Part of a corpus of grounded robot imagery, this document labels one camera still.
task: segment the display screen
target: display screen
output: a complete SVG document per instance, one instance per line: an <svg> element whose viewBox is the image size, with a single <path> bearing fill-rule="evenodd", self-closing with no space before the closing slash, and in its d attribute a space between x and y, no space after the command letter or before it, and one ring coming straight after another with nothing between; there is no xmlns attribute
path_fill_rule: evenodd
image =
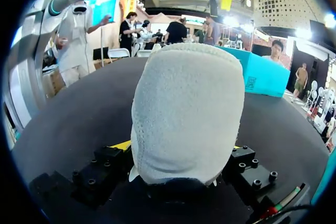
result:
<svg viewBox="0 0 336 224"><path fill-rule="evenodd" d="M85 0L91 6L93 17L92 25L97 25L105 15L110 15L110 22L114 21L116 5L119 0Z"/></svg>
<svg viewBox="0 0 336 224"><path fill-rule="evenodd" d="M182 18L185 18L187 24L201 26L205 22L205 18L189 16L189 15L182 15Z"/></svg>

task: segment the man in white shirt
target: man in white shirt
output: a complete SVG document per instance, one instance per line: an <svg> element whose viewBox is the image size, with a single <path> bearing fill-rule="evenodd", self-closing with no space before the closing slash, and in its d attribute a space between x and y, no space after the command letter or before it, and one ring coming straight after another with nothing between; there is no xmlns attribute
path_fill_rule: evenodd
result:
<svg viewBox="0 0 336 224"><path fill-rule="evenodd" d="M77 2L67 11L61 23L58 48L58 65L65 85L68 87L84 76L95 71L92 50L90 49L86 33L97 30L109 22L110 16L105 16L101 22L92 25L92 8L84 1Z"/></svg>
<svg viewBox="0 0 336 224"><path fill-rule="evenodd" d="M272 60L277 64L284 66L279 57L283 51L283 44L280 40L274 40L271 47L271 55L263 56L263 58Z"/></svg>

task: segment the blue box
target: blue box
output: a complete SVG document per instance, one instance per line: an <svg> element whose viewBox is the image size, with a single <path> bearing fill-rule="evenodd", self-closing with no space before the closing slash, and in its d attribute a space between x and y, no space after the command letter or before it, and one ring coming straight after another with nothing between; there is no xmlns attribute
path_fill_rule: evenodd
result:
<svg viewBox="0 0 336 224"><path fill-rule="evenodd" d="M243 67L245 92L282 97L290 71L249 51L218 47L235 56Z"/></svg>

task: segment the table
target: table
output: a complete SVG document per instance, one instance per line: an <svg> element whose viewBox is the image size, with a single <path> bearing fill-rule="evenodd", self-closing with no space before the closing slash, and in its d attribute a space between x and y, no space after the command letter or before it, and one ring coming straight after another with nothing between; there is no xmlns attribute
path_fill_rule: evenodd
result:
<svg viewBox="0 0 336 224"><path fill-rule="evenodd" d="M54 97L14 146L13 157L24 181L55 170L70 178L74 169L92 159L95 149L129 140L131 104L146 61L120 59ZM279 173L279 181L308 183L310 198L328 161L328 150L307 120L285 99L266 95L245 94L237 145L256 151L261 164Z"/></svg>

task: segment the white chair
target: white chair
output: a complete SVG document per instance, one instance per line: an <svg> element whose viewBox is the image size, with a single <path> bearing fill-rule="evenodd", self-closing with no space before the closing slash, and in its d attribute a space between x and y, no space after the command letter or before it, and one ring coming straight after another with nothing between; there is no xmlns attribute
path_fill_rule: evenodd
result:
<svg viewBox="0 0 336 224"><path fill-rule="evenodd" d="M136 54L138 57L149 57L151 55L152 50L139 50Z"/></svg>
<svg viewBox="0 0 336 224"><path fill-rule="evenodd" d="M126 48L109 49L108 57L111 58L125 58L130 57L130 52Z"/></svg>

